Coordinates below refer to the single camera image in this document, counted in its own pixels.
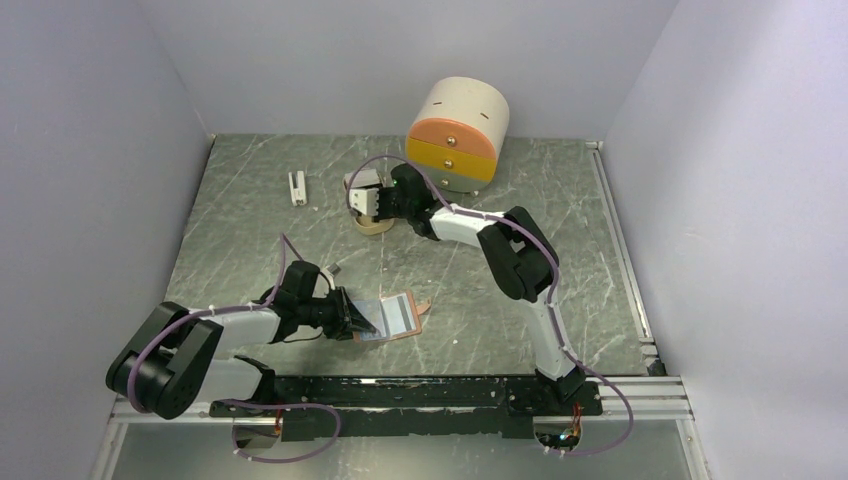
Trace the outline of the stack of grey cards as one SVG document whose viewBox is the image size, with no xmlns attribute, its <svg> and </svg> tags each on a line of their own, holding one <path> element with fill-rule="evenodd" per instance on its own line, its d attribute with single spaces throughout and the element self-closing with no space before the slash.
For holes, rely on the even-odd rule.
<svg viewBox="0 0 848 480">
<path fill-rule="evenodd" d="M 350 172 L 344 176 L 343 185 L 352 189 L 379 188 L 383 185 L 381 174 L 373 168 Z"/>
</svg>

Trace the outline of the beige oval tray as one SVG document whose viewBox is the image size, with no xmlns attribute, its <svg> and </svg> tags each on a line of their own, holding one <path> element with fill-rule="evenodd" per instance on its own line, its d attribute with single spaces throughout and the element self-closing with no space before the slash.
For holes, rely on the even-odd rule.
<svg viewBox="0 0 848 480">
<path fill-rule="evenodd" d="M 382 177 L 382 180 L 383 180 L 383 185 L 379 188 L 387 187 L 388 184 L 387 184 L 387 180 L 386 180 L 385 175 L 382 174 L 382 173 L 380 173 L 380 174 L 381 174 L 381 177 Z M 345 191 L 346 191 L 346 194 L 347 194 L 347 203 L 348 203 L 348 192 L 351 189 L 352 188 L 350 188 L 350 187 L 345 187 Z M 391 218 L 378 220 L 377 217 L 357 216 L 355 214 L 355 212 L 350 209 L 350 206 L 349 206 L 349 210 L 351 211 L 351 215 L 353 216 L 353 221 L 354 221 L 355 227 L 357 228 L 357 230 L 361 234 L 363 234 L 365 236 L 374 236 L 374 235 L 380 235 L 382 233 L 385 233 L 389 229 L 391 229 L 394 226 L 394 223 L 395 223 L 395 220 L 391 219 Z"/>
</svg>

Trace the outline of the round three-drawer organizer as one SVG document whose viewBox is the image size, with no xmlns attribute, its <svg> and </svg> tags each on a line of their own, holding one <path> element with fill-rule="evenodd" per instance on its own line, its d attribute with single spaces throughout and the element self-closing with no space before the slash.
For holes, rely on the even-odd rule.
<svg viewBox="0 0 848 480">
<path fill-rule="evenodd" d="M 479 191 L 496 173 L 510 120 L 506 98 L 469 77 L 438 81 L 407 132 L 405 154 L 437 187 Z"/>
</svg>

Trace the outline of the aluminium frame rail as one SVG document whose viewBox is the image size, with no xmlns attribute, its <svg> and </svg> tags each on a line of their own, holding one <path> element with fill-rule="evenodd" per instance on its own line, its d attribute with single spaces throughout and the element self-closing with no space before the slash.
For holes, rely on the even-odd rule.
<svg viewBox="0 0 848 480">
<path fill-rule="evenodd" d="M 649 454 L 654 464 L 659 464 L 664 449 L 648 441 L 644 435 L 655 424 L 666 425 L 676 432 L 673 451 L 680 454 L 689 479 L 707 479 L 710 471 L 698 437 L 691 403 L 681 379 L 670 376 L 657 350 L 656 342 L 640 285 L 626 244 L 611 185 L 602 157 L 603 145 L 589 141 L 584 145 L 586 166 L 592 171 L 598 193 L 600 208 L 609 229 L 609 239 L 621 274 L 619 287 L 623 290 L 635 331 L 640 343 L 640 355 L 645 365 L 643 376 L 611 375 L 605 378 L 590 376 L 586 381 L 598 384 L 603 412 L 599 416 L 576 415 L 569 424 L 561 424 L 551 417 L 535 422 L 532 439 L 518 439 L 531 449 L 542 451 L 559 458 L 582 458 L 591 460 L 603 452 L 629 452 L 636 455 Z M 213 418 L 208 410 L 212 403 L 195 403 L 186 412 L 170 421 L 171 427 L 185 426 L 228 426 L 232 430 L 233 448 L 237 457 L 253 463 L 264 461 L 264 453 L 273 442 L 281 438 L 280 420 L 260 418 L 242 424 L 232 418 Z M 378 437 L 342 437 L 333 433 L 321 437 L 324 448 L 331 448 L 343 438 L 464 438 L 475 435 L 406 435 Z"/>
</svg>

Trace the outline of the pink card holder wallet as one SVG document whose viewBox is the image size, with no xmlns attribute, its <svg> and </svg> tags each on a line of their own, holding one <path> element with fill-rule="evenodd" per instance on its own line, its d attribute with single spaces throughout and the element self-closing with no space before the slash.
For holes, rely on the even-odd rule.
<svg viewBox="0 0 848 480">
<path fill-rule="evenodd" d="M 416 301 L 411 291 L 375 300 L 358 300 L 354 306 L 375 328 L 374 332 L 357 332 L 358 343 L 388 342 L 422 333 L 421 316 L 426 314 L 432 300 Z"/>
</svg>

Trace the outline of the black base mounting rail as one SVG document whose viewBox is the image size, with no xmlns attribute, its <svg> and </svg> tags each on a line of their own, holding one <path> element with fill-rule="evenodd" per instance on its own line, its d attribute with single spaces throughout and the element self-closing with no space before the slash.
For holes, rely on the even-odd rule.
<svg viewBox="0 0 848 480">
<path fill-rule="evenodd" d="M 532 374 L 479 376 L 279 376 L 270 398 L 280 413 L 215 401 L 213 418 L 242 424 L 280 420 L 284 441 L 329 437 L 499 434 L 532 439 L 544 417 L 569 424 L 599 416 L 599 386 L 584 382 L 566 399 Z"/>
</svg>

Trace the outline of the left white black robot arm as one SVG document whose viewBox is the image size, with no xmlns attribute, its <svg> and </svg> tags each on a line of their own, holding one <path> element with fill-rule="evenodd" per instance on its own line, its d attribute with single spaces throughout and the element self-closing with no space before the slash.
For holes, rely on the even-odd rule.
<svg viewBox="0 0 848 480">
<path fill-rule="evenodd" d="M 344 288 L 315 295 L 321 274 L 318 266 L 295 260 L 277 284 L 245 305 L 190 310 L 159 304 L 108 368 L 106 386 L 137 411 L 166 420 L 197 402 L 234 401 L 251 415 L 268 413 L 280 401 L 276 374 L 236 349 L 283 342 L 301 327 L 337 341 L 377 330 Z"/>
</svg>

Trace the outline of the small white clip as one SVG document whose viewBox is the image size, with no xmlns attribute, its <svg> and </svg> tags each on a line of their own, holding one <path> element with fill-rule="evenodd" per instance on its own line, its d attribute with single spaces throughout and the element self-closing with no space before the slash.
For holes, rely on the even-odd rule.
<svg viewBox="0 0 848 480">
<path fill-rule="evenodd" d="M 305 206 L 308 203 L 306 175 L 302 170 L 288 173 L 291 202 L 294 206 Z"/>
</svg>

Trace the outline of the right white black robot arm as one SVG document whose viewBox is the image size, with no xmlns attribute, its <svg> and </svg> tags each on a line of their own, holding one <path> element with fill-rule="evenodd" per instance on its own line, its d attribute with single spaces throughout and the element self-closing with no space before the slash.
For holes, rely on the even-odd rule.
<svg viewBox="0 0 848 480">
<path fill-rule="evenodd" d="M 403 219 L 419 236 L 481 250 L 497 287 L 525 308 L 542 406 L 565 413 L 576 403 L 586 373 L 577 364 L 558 306 L 559 259 L 532 216 L 520 206 L 484 212 L 450 203 L 409 164 L 394 167 L 390 176 L 390 184 L 368 202 L 375 208 L 371 215 Z"/>
</svg>

